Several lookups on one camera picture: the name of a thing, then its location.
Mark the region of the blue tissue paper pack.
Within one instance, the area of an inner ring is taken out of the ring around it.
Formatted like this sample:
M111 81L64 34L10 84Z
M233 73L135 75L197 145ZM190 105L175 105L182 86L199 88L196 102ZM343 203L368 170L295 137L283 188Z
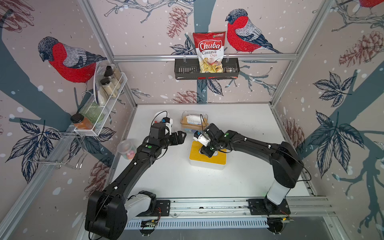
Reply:
M197 131L201 131L202 128L198 128L196 126L187 126L187 125L182 125L182 131L186 132L187 134L194 134Z

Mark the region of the bamboo tissue box lid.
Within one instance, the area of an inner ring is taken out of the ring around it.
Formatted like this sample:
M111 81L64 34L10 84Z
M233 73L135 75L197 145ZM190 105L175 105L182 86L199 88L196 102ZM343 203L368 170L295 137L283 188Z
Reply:
M206 119L201 118L201 116L198 116L198 115L183 116L181 119L181 124L182 125L189 125L189 126L196 126L196 127L203 126L204 128L208 125Z

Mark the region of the clear plastic tissue box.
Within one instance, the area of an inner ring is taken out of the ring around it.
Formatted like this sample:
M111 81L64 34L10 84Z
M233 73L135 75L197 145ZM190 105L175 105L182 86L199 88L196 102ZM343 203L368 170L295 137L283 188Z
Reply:
M187 134L194 134L196 131L204 130L208 125L209 116L204 113L184 111L180 120L181 129Z

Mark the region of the yellow tissue box lid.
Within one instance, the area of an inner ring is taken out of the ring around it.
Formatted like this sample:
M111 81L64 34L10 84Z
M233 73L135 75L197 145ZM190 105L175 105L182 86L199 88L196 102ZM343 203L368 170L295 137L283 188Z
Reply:
M191 151L189 155L190 160L201 161L201 162L210 162L215 164L224 164L227 163L227 155L221 152L215 152L214 155L209 158L206 155L200 152L203 145L199 142L193 141L191 145Z

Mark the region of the white plastic tissue box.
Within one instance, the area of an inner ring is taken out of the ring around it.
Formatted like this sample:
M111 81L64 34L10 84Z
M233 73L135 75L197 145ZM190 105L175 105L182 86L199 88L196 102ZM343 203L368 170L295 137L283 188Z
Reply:
M201 162L201 161L194 161L194 160L190 160L190 164L195 167L214 169L214 170L223 170L226 166L226 163L215 164L210 162Z

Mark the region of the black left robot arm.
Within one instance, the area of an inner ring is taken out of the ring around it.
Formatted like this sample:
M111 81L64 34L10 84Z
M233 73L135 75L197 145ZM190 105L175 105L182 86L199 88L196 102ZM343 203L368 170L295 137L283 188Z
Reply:
M130 196L144 172L170 146L182 145L187 134L171 132L164 123L154 123L149 135L123 172L102 191L94 191L88 200L85 230L108 240L116 240L127 222L141 213L153 213L156 195L141 191Z

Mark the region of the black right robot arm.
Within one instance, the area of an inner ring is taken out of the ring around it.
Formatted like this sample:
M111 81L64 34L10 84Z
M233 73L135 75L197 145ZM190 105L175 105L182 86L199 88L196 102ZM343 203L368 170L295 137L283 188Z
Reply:
M211 158L215 152L242 152L268 162L273 168L272 183L263 202L267 213L280 210L280 205L293 189L304 169L294 148L287 142L272 144L243 136L235 131L223 132L215 124L194 133L194 140L201 143L200 153Z

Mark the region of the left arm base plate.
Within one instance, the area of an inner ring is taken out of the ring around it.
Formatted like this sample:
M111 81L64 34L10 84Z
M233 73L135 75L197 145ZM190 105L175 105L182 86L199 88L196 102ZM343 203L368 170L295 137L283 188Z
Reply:
M168 217L170 215L171 201L170 200L157 200L153 211L145 214L146 217Z

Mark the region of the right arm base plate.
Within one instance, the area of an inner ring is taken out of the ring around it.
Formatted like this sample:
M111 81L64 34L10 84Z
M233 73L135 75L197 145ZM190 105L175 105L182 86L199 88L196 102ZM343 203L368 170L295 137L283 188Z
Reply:
M275 205L267 198L248 199L248 209L250 209L251 215L290 215L291 211L286 199L279 205Z

